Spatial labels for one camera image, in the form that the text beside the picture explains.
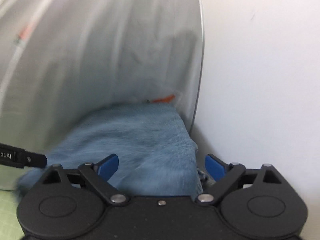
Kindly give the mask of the blue denim jeans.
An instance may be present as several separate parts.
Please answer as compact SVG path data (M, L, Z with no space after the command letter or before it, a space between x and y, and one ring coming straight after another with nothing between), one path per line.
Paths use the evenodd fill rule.
M109 183L138 196L202 193L197 145L182 118L167 103L138 103L101 109L86 116L48 154L48 164L77 168L111 154L119 158Z

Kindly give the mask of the green grid cutting mat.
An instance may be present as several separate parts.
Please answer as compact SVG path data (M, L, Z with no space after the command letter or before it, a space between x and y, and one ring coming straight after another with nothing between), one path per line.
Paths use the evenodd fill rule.
M18 203L14 193L1 190L0 202L0 237L1 240L18 240L24 236L17 220Z

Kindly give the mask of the grey carrot print storage bag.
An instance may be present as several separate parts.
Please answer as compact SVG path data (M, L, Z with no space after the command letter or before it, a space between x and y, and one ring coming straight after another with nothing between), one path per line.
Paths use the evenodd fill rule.
M49 152L91 113L167 103L189 133L200 0L1 0L1 143Z

